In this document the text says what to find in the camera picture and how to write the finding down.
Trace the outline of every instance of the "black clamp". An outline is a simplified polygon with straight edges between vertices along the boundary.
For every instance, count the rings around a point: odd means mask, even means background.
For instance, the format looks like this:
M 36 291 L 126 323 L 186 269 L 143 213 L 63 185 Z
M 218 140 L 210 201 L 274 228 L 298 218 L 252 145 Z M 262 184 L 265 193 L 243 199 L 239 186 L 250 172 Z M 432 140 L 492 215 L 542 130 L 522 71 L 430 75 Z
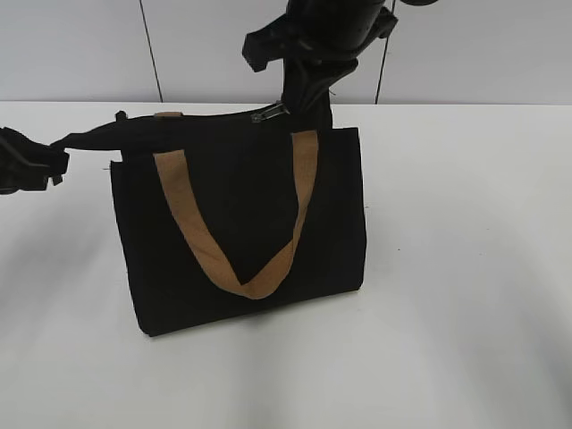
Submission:
M 46 190 L 49 178 L 62 182 L 70 156 L 40 145 L 10 128 L 0 128 L 0 194 L 17 190 Z

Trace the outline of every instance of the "black fabric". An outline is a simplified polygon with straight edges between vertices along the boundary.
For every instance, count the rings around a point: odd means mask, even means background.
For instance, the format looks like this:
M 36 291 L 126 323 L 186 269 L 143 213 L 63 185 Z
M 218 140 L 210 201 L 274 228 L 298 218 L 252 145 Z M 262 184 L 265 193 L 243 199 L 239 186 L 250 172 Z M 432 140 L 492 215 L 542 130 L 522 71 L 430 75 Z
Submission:
M 302 117 L 253 123 L 251 113 L 121 119 L 52 146 L 120 149 L 114 207 L 141 330 L 156 336 L 306 299 L 357 290 L 366 229 L 357 129 L 332 129 L 329 100 Z M 291 133 L 317 130 L 315 188 L 289 275 L 270 297 L 218 289 L 166 203 L 153 153 L 184 149 L 199 209 L 241 282 L 292 238 L 298 203 Z

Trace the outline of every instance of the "bag strap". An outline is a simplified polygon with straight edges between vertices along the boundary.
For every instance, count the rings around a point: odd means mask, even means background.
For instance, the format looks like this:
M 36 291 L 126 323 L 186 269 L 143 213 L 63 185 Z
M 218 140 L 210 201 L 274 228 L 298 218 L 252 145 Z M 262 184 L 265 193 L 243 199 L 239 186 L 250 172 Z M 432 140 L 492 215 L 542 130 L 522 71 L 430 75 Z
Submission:
M 222 290 L 249 299 L 266 298 L 290 272 L 307 207 L 314 190 L 318 160 L 315 131 L 292 134 L 293 176 L 298 197 L 298 216 L 292 240 L 246 284 L 240 284 L 226 255 L 209 232 L 200 213 L 183 150 L 155 154 L 155 163 L 172 216 L 206 276 Z

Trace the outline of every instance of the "black tote bag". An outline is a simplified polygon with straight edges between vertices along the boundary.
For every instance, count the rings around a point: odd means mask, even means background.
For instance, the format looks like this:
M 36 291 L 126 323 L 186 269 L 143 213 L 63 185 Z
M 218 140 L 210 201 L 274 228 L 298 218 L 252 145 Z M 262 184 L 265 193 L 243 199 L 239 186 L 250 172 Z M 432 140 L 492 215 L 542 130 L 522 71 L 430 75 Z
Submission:
M 139 327 L 150 336 L 357 290 L 366 228 L 357 129 L 324 97 L 253 121 L 157 114 L 53 149 L 122 151 L 114 208 Z

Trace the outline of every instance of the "tan handle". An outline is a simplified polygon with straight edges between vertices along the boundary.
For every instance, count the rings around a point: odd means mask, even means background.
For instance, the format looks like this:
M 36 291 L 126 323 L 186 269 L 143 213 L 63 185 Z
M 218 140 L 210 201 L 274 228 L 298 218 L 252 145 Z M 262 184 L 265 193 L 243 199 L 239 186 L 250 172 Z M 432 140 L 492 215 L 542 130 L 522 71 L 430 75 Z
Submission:
M 189 168 L 183 150 L 155 154 L 155 164 L 172 217 L 208 278 L 219 288 L 250 299 L 272 294 L 290 272 L 307 206 L 314 190 L 318 162 L 315 131 L 292 134 L 293 175 L 298 196 L 298 216 L 292 240 L 246 284 L 240 284 L 226 255 L 206 227 L 190 185 Z

